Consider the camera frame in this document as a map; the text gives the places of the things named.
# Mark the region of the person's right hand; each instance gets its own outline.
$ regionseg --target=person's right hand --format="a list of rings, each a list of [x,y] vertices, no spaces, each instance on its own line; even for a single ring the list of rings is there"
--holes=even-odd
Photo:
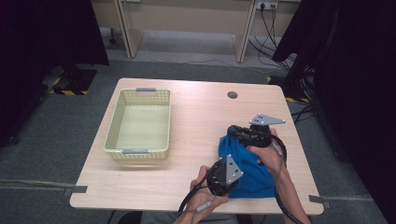
[[[270,131],[271,134],[277,136],[275,129],[270,129]],[[277,148],[282,150],[279,144],[275,140],[273,140],[273,144],[276,144]],[[269,147],[247,146],[247,150],[251,153],[256,154],[258,156],[257,162],[264,163],[265,166],[267,167],[268,172],[270,172],[272,177],[274,179],[277,179],[277,175],[279,174],[284,161],[283,158],[279,156],[279,154],[277,154],[273,145],[270,145]]]

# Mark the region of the person's left hand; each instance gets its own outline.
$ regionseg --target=person's left hand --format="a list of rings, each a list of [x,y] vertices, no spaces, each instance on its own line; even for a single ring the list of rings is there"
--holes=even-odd
[[[209,167],[201,166],[199,170],[198,177],[191,181],[190,190],[194,188],[195,185],[199,184],[199,182],[205,177]],[[227,203],[229,201],[228,195],[225,196],[215,196],[210,190],[207,188],[206,181],[202,184],[203,189],[199,189],[194,196],[187,203],[186,209],[183,214],[177,220],[186,220],[186,222],[175,222],[175,223],[198,223],[200,220],[209,216],[213,210],[223,203]],[[210,203],[210,205],[204,208],[201,211],[197,211],[197,208],[205,203]]]

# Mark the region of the plastic basket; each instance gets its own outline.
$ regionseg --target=plastic basket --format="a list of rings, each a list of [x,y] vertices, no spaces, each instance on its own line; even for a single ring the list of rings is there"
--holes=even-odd
[[[165,160],[169,147],[170,90],[120,91],[105,152],[116,161]]]

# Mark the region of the blue towel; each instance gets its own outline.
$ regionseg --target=blue towel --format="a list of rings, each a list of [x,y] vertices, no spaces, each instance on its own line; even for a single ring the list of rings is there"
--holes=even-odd
[[[244,172],[238,179],[238,186],[231,190],[230,198],[270,198],[275,196],[274,179],[267,168],[257,163],[256,154],[250,153],[236,137],[227,134],[220,138],[219,156],[225,160],[230,154],[240,170]]]

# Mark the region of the table top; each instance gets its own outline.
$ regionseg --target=table top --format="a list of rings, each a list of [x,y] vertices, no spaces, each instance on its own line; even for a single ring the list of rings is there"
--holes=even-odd
[[[154,163],[120,163],[104,152],[107,130],[121,89],[171,90],[171,126],[168,159]],[[228,96],[230,91],[237,98]],[[70,204],[76,208],[177,211],[190,191],[190,182],[201,165],[219,159],[219,139],[230,125],[248,127],[257,114],[284,119],[273,125],[288,149],[288,169],[305,212],[318,215],[323,205],[311,203],[318,189],[293,124],[282,90],[278,86],[179,81],[120,79],[95,136]],[[275,198],[230,199],[215,209],[219,213],[280,214]]]

